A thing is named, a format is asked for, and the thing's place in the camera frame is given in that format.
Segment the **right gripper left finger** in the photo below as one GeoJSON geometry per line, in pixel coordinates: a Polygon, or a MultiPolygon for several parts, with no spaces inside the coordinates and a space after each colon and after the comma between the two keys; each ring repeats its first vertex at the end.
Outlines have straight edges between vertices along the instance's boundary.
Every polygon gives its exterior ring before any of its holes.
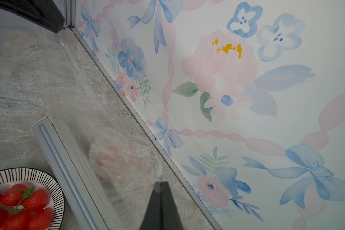
{"type": "Polygon", "coordinates": [[[163,229],[161,185],[161,182],[156,182],[153,186],[153,190],[140,230],[163,229]]]}

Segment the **plastic wrap dispenser box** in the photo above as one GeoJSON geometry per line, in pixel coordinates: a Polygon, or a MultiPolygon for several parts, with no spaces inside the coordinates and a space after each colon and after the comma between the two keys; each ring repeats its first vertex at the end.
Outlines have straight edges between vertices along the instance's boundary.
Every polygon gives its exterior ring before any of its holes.
{"type": "Polygon", "coordinates": [[[49,117],[42,118],[33,125],[32,132],[81,228],[106,230],[107,226],[70,159],[52,120],[49,117]]]}

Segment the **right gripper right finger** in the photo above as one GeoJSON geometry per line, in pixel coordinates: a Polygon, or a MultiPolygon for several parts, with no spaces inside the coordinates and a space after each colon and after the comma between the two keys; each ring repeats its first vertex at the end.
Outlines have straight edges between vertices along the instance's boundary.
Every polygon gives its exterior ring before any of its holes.
{"type": "Polygon", "coordinates": [[[161,184],[161,208],[163,230],[184,230],[170,185],[167,181],[161,184]]]}

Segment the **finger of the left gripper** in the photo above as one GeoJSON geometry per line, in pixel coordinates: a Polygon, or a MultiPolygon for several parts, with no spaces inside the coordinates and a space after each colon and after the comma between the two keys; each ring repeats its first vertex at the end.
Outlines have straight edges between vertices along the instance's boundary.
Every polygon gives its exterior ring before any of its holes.
{"type": "Polygon", "coordinates": [[[52,0],[0,0],[0,9],[14,13],[49,31],[63,29],[65,18],[52,0]]]}

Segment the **glass plate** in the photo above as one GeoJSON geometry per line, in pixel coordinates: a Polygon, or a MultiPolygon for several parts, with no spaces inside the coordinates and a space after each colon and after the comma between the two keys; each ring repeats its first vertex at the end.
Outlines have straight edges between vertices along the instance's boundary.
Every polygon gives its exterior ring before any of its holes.
{"type": "Polygon", "coordinates": [[[54,177],[32,168],[0,171],[0,228],[58,230],[63,221],[64,195],[54,177]]]}

